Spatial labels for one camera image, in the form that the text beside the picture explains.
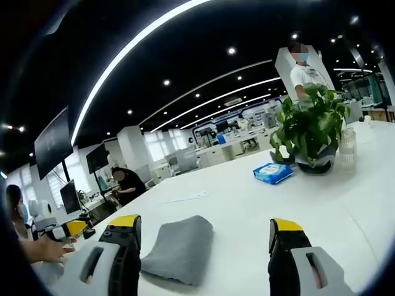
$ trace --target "led light strip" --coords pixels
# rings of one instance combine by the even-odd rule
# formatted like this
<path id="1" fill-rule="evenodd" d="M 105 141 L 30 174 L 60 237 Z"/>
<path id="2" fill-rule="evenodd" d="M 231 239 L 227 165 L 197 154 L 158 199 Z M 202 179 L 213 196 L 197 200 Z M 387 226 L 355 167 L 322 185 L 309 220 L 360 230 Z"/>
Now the led light strip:
<path id="1" fill-rule="evenodd" d="M 183 95 L 181 95 L 181 96 L 179 96 L 178 98 L 174 99 L 174 100 L 171 101 L 170 103 L 164 105 L 164 106 L 163 106 L 162 108 L 160 108 L 159 110 L 156 110 L 154 113 L 152 113 L 150 116 L 148 116 L 148 117 L 147 117 L 146 119 L 144 119 L 142 122 L 140 122 L 138 125 L 142 125 L 144 122 L 146 122 L 147 120 L 149 120 L 149 119 L 150 119 L 151 117 L 153 117 L 154 115 L 158 114 L 158 113 L 159 113 L 160 111 L 162 111 L 163 109 L 166 109 L 168 106 L 170 106 L 170 105 L 176 103 L 176 101 L 182 99 L 183 97 L 187 96 L 188 94 L 191 94 L 191 93 L 197 91 L 198 89 L 200 89 L 200 88 L 202 88 L 202 87 L 204 87 L 204 86 L 206 86 L 206 85 L 208 85 L 208 84 L 210 84 L 210 83 L 213 83 L 214 81 L 217 81 L 217 80 L 222 79 L 222 78 L 224 78 L 224 77 L 226 77 L 226 76 L 235 74 L 235 73 L 237 73 L 237 72 L 243 71 L 243 70 L 245 70 L 245 69 L 249 69 L 249 68 L 256 67 L 256 66 L 259 66 L 259 65 L 262 65 L 262 64 L 266 64 L 266 63 L 270 63 L 270 62 L 273 62 L 273 60 L 263 60 L 263 61 L 261 61 L 261 62 L 254 63 L 254 64 L 251 64 L 251 65 L 248 65 L 248 66 L 245 66 L 245 67 L 242 67 L 242 68 L 233 70 L 233 71 L 231 71 L 231 72 L 228 72 L 228 73 L 226 73 L 226 74 L 223 74 L 223 75 L 221 75 L 221 76 L 218 76 L 218 77 L 216 77 L 216 78 L 214 78 L 214 79 L 211 79 L 210 81 L 205 82 L 205 83 L 203 83 L 202 85 L 199 85 L 197 88 L 194 88 L 194 89 L 192 89 L 192 90 L 190 90 L 190 91 L 184 93 Z"/>
<path id="2" fill-rule="evenodd" d="M 214 101 L 219 100 L 219 99 L 221 99 L 221 98 L 223 98 L 223 97 L 229 96 L 230 94 L 234 94 L 234 93 L 237 93 L 237 92 L 239 92 L 239 91 L 243 91 L 243 90 L 245 90 L 245 89 L 247 89 L 247 88 L 253 88 L 254 86 L 257 86 L 257 85 L 260 85 L 260 84 L 264 84 L 264 83 L 268 83 L 268 82 L 272 82 L 272 81 L 279 80 L 279 79 L 281 79 L 281 77 L 272 78 L 272 79 L 269 79 L 269 80 L 264 80 L 264 81 L 261 81 L 261 82 L 258 82 L 258 83 L 254 83 L 254 84 L 250 84 L 250 85 L 247 85 L 247 86 L 245 86 L 245 87 L 243 87 L 243 88 L 239 88 L 239 89 L 236 89 L 236 90 L 234 90 L 234 91 L 228 92 L 227 94 L 223 94 L 223 95 L 221 95 L 221 96 L 219 96 L 219 97 L 215 97 L 215 98 L 213 98 L 213 99 L 211 99 L 211 100 L 209 100 L 209 101 L 207 101 L 207 102 L 205 102 L 205 103 L 202 103 L 202 104 L 200 104 L 200 105 L 198 105 L 198 106 L 196 106 L 196 107 L 193 107 L 192 109 L 189 109 L 189 110 L 185 111 L 184 113 L 181 113 L 181 114 L 177 115 L 176 117 L 170 119 L 169 121 L 166 121 L 165 123 L 161 124 L 161 125 L 158 126 L 157 128 L 153 129 L 153 130 L 151 131 L 151 133 L 153 133 L 153 132 L 155 132 L 156 130 L 158 130 L 159 128 L 161 128 L 161 127 L 167 125 L 168 123 L 170 123 L 170 122 L 172 122 L 172 121 L 174 121 L 174 120 L 176 120 L 176 119 L 178 119 L 178 118 L 180 118 L 180 117 L 182 117 L 182 116 L 184 116 L 184 115 L 186 115 L 186 114 L 192 112 L 193 110 L 196 110 L 196 109 L 198 109 L 198 108 L 200 108 L 200 107 L 203 107 L 203 106 L 205 106 L 205 105 L 207 105 L 207 104 L 210 104 L 211 102 L 214 102 Z"/>
<path id="3" fill-rule="evenodd" d="M 148 25 L 143 31 L 138 33 L 118 54 L 117 56 L 112 60 L 112 62 L 107 66 L 107 68 L 104 70 L 103 74 L 100 76 L 98 82 L 94 85 L 91 93 L 89 94 L 87 100 L 84 103 L 84 106 L 82 108 L 82 111 L 80 113 L 80 116 L 78 117 L 77 124 L 75 125 L 73 136 L 72 136 L 72 146 L 75 143 L 75 140 L 77 138 L 78 132 L 81 128 L 81 124 L 85 118 L 85 115 L 92 104 L 93 99 L 95 98 L 96 94 L 99 92 L 101 86 L 103 83 L 106 81 L 108 76 L 111 74 L 111 72 L 114 70 L 114 68 L 121 62 L 121 60 L 137 45 L 139 44 L 145 37 L 147 37 L 149 34 L 151 34 L 154 30 L 158 29 L 161 25 L 164 23 L 168 22 L 172 18 L 176 17 L 179 14 L 182 14 L 183 12 L 194 8 L 200 4 L 203 4 L 205 2 L 208 2 L 210 0 L 191 0 L 187 3 L 184 3 L 173 10 L 167 12 L 157 20 L 153 21 L 150 25 Z"/>
<path id="4" fill-rule="evenodd" d="M 196 120 L 196 121 L 194 121 L 194 122 L 191 122 L 191 123 L 189 123 L 189 124 L 183 126 L 183 127 L 181 128 L 181 130 L 183 130 L 184 128 L 187 128 L 187 127 L 189 127 L 189 126 L 191 126 L 191 125 L 194 125 L 195 123 L 197 123 L 197 122 L 199 122 L 199 121 L 205 120 L 205 119 L 207 119 L 207 118 L 209 118 L 209 117 L 211 117 L 211 116 L 214 116 L 214 115 L 216 115 L 216 114 L 219 114 L 219 113 L 221 113 L 221 112 L 228 111 L 228 110 L 233 109 L 233 108 L 235 108 L 235 107 L 239 107 L 239 106 L 241 106 L 241 105 L 250 103 L 250 102 L 252 102 L 252 101 L 259 100 L 259 99 L 261 99 L 261 98 L 263 98 L 263 97 L 268 97 L 268 96 L 270 96 L 270 95 L 271 95 L 271 94 L 266 94 L 266 95 L 261 96 L 261 97 L 256 97 L 255 99 L 251 99 L 251 100 L 248 100 L 248 101 L 246 101 L 246 102 L 242 102 L 242 103 L 236 104 L 236 105 L 234 105 L 234 106 L 225 108 L 225 109 L 223 109 L 223 110 L 214 112 L 213 114 L 210 114 L 210 115 L 208 115 L 208 116 L 206 116 L 206 117 L 203 117 L 203 118 L 201 118 L 201 119 L 198 119 L 198 120 Z"/>
<path id="5" fill-rule="evenodd" d="M 0 176 L 2 176 L 4 179 L 7 179 L 7 175 L 4 174 L 2 171 L 0 171 Z"/>
<path id="6" fill-rule="evenodd" d="M 333 71 L 362 72 L 362 69 L 340 69 L 340 68 L 337 68 L 337 69 L 333 69 Z M 371 70 L 364 70 L 364 72 L 373 73 L 373 71 L 371 71 Z"/>

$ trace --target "folded cloth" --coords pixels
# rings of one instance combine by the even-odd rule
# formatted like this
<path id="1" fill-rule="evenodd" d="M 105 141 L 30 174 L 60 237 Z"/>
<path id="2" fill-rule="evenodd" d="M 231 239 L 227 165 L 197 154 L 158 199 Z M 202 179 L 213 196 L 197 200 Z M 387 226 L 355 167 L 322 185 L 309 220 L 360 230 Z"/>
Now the folded cloth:
<path id="1" fill-rule="evenodd" d="M 210 257 L 213 227 L 201 216 L 163 224 L 141 270 L 185 284 L 199 285 Z"/>

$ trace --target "blue package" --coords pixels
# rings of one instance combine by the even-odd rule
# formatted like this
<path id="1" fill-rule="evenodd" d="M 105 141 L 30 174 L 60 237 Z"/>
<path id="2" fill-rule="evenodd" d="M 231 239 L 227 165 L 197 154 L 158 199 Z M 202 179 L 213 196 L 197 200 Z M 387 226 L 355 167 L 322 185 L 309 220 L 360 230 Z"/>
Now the blue package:
<path id="1" fill-rule="evenodd" d="M 272 162 L 254 170 L 255 178 L 272 185 L 280 183 L 293 173 L 289 165 L 280 165 Z"/>

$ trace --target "ceiling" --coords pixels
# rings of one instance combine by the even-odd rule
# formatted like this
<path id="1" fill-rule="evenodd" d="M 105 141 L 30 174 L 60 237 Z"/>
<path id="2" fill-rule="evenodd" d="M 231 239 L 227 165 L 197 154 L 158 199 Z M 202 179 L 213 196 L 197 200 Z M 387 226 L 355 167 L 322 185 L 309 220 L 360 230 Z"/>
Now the ceiling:
<path id="1" fill-rule="evenodd" d="M 10 172 L 34 161 L 29 157 L 34 140 L 65 106 L 69 107 L 73 130 L 85 100 L 112 59 L 147 25 L 185 2 L 122 0 L 115 4 L 81 0 L 60 6 L 43 1 L 34 18 L 21 17 L 24 26 L 17 32 L 21 38 L 7 55 L 10 59 L 7 84 L 2 85 L 5 107 L 1 120 L 3 124 L 24 126 L 25 131 L 1 130 L 0 150 L 4 153 L 0 170 Z M 359 51 L 368 63 L 367 69 L 374 70 L 382 54 L 380 48 L 374 54 L 370 52 L 374 44 L 362 30 L 362 20 L 350 25 L 356 11 L 351 7 L 337 1 L 299 0 L 290 4 L 212 0 L 192 8 L 151 33 L 117 65 L 94 98 L 76 144 L 86 147 L 114 137 L 123 127 L 140 124 L 207 81 L 254 63 L 275 60 L 278 48 L 289 45 L 294 33 L 298 41 L 322 52 L 336 88 L 341 88 L 332 69 L 356 67 L 346 39 L 361 44 Z M 57 30 L 47 34 L 64 12 Z M 229 55 L 227 49 L 232 46 L 236 54 Z M 276 77 L 274 62 L 241 70 L 179 99 L 141 127 L 151 131 L 208 100 Z M 171 81 L 169 86 L 163 84 L 166 79 Z M 231 97 L 246 96 L 246 101 L 270 93 L 273 98 L 284 90 L 281 80 L 248 88 L 198 108 L 162 129 L 181 127 L 195 121 L 196 115 L 199 118 L 216 112 Z"/>

